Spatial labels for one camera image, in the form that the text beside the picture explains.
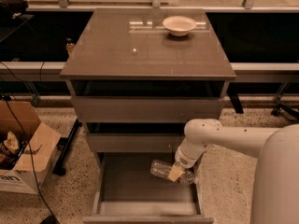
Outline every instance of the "box flap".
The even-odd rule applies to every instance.
[[[36,154],[33,155],[36,172],[46,169],[51,154],[56,148],[61,135],[54,131],[45,123],[40,123],[34,136],[30,140],[31,149]],[[27,146],[24,153],[20,156],[13,170],[32,171],[30,148]]]
[[[11,111],[22,125],[26,135],[31,137],[35,133],[40,119],[29,102],[0,101],[0,134],[7,135],[8,131],[23,134],[20,124]]]

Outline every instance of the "open drawer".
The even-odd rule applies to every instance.
[[[84,223],[213,223],[201,214],[195,184],[183,186],[150,173],[153,160],[172,163],[171,153],[104,155],[93,214]]]

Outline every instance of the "items inside box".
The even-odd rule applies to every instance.
[[[12,169],[25,150],[21,136],[11,131],[0,138],[0,169]]]

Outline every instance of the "gray cabinet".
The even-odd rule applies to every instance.
[[[162,22],[186,16],[197,26],[171,36]],[[201,9],[98,8],[61,77],[83,123],[101,176],[85,223],[212,223],[199,187],[150,174],[173,162],[190,119],[218,119],[235,73]]]

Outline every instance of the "cardboard box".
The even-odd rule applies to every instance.
[[[23,133],[21,126],[30,139],[37,182],[41,187],[53,163],[61,135],[40,121],[30,103],[0,101],[0,135],[6,136],[8,131]],[[0,191],[38,194],[29,146],[12,170],[0,169]]]

